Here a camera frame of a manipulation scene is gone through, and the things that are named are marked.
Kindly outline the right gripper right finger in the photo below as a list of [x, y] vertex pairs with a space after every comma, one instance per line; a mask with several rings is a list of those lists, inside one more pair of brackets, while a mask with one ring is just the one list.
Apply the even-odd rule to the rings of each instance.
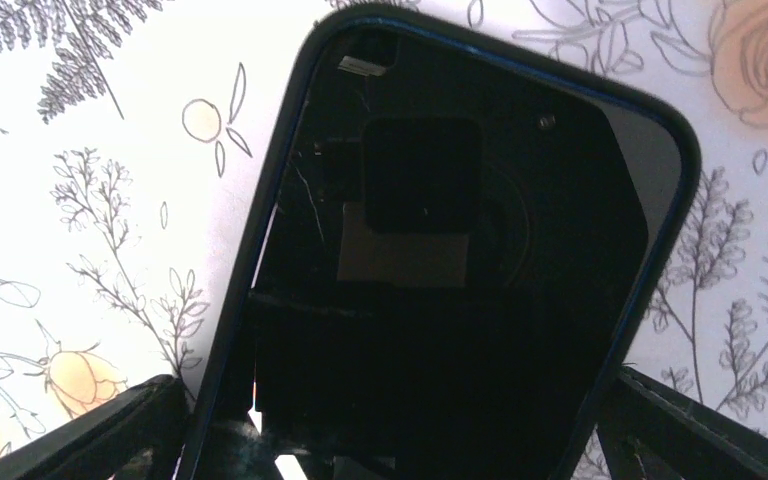
[[630, 367], [596, 431], [614, 479], [768, 480], [768, 438]]

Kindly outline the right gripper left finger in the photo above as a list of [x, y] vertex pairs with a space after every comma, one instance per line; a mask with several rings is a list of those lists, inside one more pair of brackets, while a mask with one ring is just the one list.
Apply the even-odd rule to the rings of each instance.
[[188, 414], [183, 382], [156, 375], [0, 459], [0, 479], [170, 479]]

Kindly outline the black phone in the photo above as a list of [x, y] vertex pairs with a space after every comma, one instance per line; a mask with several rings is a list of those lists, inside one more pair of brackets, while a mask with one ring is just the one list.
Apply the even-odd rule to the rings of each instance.
[[183, 451], [567, 479], [700, 175], [646, 93], [382, 3], [293, 65]]

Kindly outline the floral patterned table mat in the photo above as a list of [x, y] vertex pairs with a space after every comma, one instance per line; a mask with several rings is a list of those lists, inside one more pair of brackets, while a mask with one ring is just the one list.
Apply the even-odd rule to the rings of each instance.
[[[768, 438], [768, 1], [0, 1], [0, 459], [162, 374], [194, 424], [296, 57], [404, 7], [660, 99], [699, 145], [687, 214], [567, 479], [611, 477], [630, 367]], [[264, 479], [391, 479], [283, 455]]]

